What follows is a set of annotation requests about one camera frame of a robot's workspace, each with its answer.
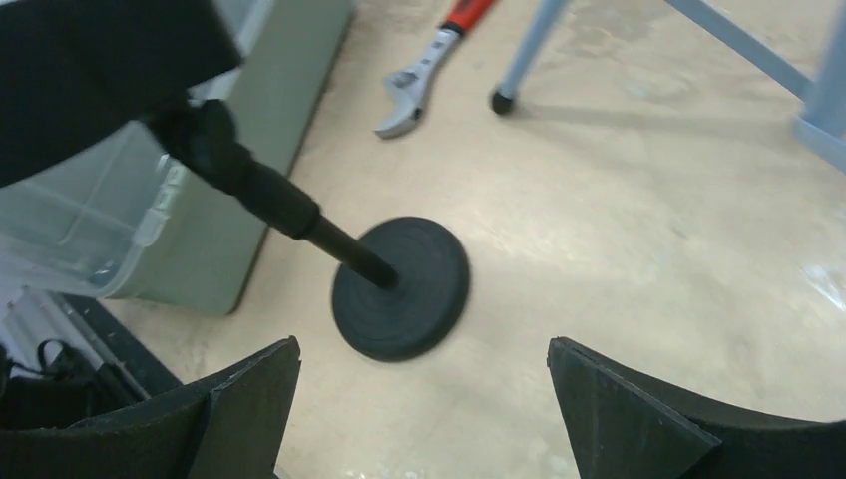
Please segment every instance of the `wrench head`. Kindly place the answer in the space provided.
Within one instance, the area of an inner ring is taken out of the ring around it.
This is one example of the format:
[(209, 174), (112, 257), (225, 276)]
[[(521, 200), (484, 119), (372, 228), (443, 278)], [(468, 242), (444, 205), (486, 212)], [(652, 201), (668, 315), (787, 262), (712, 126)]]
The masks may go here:
[(392, 73), (382, 80), (394, 101), (394, 111), (376, 127), (379, 138), (388, 140), (405, 135), (420, 123), (423, 98), (419, 88), (415, 88), (419, 81), (417, 75), (407, 70)]

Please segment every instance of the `rubber foot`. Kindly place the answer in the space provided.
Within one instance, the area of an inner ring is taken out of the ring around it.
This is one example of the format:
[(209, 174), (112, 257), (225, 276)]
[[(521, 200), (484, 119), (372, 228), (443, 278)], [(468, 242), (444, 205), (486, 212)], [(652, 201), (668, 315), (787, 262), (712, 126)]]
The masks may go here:
[(514, 99), (504, 97), (497, 90), (491, 95), (491, 110), (497, 115), (508, 115), (514, 110)]
[(470, 264), (444, 227), (397, 218), (374, 227), (361, 242), (391, 264), (399, 282), (381, 289), (342, 265), (332, 289), (332, 312), (343, 338), (380, 361), (419, 356), (443, 340), (470, 293)]

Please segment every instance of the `beige floor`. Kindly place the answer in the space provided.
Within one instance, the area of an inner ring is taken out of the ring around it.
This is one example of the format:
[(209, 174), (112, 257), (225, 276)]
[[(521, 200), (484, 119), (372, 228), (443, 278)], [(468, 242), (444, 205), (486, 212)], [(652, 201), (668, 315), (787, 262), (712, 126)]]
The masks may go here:
[[(425, 125), (383, 143), (380, 79), (449, 1), (362, 0), (293, 173), (357, 234), (418, 215), (461, 238), (472, 297), (442, 347), (354, 353), (333, 261), (277, 234), (232, 317), (112, 303), (185, 381), (298, 337), (284, 477), (578, 477), (545, 367), (558, 335), (738, 405), (846, 416), (846, 176), (789, 135), (797, 100), (659, 0), (576, 0), (501, 120), (487, 97), (537, 3), (500, 2)], [(810, 69), (838, 2), (716, 3)]]

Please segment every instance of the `black rectangular object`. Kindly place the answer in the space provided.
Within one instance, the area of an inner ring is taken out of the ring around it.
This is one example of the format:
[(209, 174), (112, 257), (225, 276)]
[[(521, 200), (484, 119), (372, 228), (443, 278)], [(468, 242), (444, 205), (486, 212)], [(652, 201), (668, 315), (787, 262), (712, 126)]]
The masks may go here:
[(240, 62), (211, 0), (0, 5), (0, 187)]

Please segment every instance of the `wrench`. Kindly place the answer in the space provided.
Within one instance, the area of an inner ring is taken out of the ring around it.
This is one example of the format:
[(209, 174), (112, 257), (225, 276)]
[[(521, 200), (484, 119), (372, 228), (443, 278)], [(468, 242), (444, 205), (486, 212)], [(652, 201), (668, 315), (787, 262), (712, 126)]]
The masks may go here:
[(376, 135), (387, 140), (414, 130), (426, 109), (432, 77), (462, 37), (495, 1), (457, 0), (423, 55), (416, 62), (382, 80), (394, 100), (394, 111), (376, 127)]

